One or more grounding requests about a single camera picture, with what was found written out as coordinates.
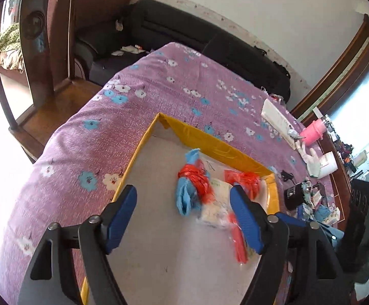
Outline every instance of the black leather couch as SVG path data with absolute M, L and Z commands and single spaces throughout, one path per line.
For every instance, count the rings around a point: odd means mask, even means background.
M 270 61 L 262 50 L 196 16 L 155 0 L 140 0 L 123 11 L 123 25 L 121 32 L 116 30 L 114 21 L 76 32 L 75 55 L 90 81 L 105 85 L 116 72 L 146 55 L 126 52 L 123 56 L 111 55 L 122 46 L 138 44 L 150 51 L 169 42 L 180 42 L 256 87 L 265 87 L 285 101 L 290 97 L 290 76 L 285 68 Z

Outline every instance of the red plastic package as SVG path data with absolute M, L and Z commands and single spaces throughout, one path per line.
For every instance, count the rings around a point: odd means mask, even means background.
M 239 183 L 250 200 L 254 200 L 259 193 L 259 183 L 261 179 L 254 172 L 235 172 L 231 170 L 224 171 L 224 179 L 230 185 Z
M 178 173 L 178 178 L 185 177 L 191 181 L 202 204 L 214 201 L 212 187 L 205 173 L 204 164 L 200 159 L 196 161 L 196 165 L 186 164 Z
M 246 264 L 248 257 L 245 249 L 244 237 L 240 227 L 238 226 L 238 221 L 234 212 L 229 214 L 229 221 L 233 224 L 231 226 L 231 235 L 233 236 L 234 241 L 235 257 L 240 264 Z

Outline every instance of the white wall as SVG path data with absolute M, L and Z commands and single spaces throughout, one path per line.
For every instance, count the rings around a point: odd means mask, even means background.
M 282 56 L 313 87 L 348 46 L 364 0 L 191 0 L 244 27 Z M 307 90 L 295 93 L 294 106 Z

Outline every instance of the metal screw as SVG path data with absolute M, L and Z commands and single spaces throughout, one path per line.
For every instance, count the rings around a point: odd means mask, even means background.
M 97 222 L 100 222 L 100 221 L 101 221 L 101 217 L 98 215 L 94 215 L 88 218 L 88 222 L 90 224 L 96 224 Z
M 309 224 L 310 228 L 312 229 L 319 229 L 320 228 L 320 225 L 318 222 L 316 221 L 311 221 L 310 224 Z
M 58 222 L 52 222 L 50 225 L 47 226 L 47 229 L 50 231 L 53 231 L 60 227 L 60 224 Z
M 273 214 L 269 215 L 269 216 L 267 217 L 267 220 L 268 220 L 271 224 L 276 224 L 276 223 L 279 221 L 278 217 L 277 217 L 277 216 L 275 216 L 275 215 L 273 215 Z

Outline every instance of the pink bottle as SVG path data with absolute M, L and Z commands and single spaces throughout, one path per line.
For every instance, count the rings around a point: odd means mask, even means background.
M 304 141 L 307 146 L 316 142 L 318 139 L 322 139 L 322 134 L 326 131 L 326 125 L 322 119 L 313 121 L 308 127 L 306 127 L 299 135 L 303 137 L 301 141 Z

